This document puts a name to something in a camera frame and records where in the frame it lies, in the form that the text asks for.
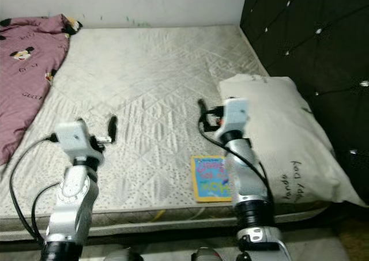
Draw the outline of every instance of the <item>book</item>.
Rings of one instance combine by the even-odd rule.
[[[191,156],[197,202],[230,202],[229,178],[223,156]]]

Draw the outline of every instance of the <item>bed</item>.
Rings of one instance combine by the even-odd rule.
[[[189,160],[221,154],[198,133],[197,100],[221,104],[219,82],[238,73],[268,75],[237,26],[82,29],[14,158],[58,122],[82,117],[92,134],[105,135],[116,114],[117,144],[107,148],[98,171],[90,236],[232,226],[231,203],[194,200]],[[57,144],[45,143],[27,155],[14,181],[27,218],[36,194],[60,181],[68,165]],[[0,186],[0,240],[30,239],[9,195],[9,173]],[[53,189],[40,198],[41,229],[54,203]],[[276,221],[303,220],[326,207],[277,205]]]

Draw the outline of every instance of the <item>black headboard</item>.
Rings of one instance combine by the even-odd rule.
[[[369,203],[369,0],[245,0],[240,26],[268,73],[293,79]]]

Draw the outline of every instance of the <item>pillow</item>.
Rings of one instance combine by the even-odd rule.
[[[348,201],[365,205],[290,78],[238,74],[221,81],[219,89],[223,99],[248,100],[244,136],[251,139],[266,169],[277,203]]]

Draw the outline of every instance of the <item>pink garment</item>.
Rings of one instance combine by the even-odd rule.
[[[70,30],[62,14],[0,22],[0,165],[40,110],[68,52]]]

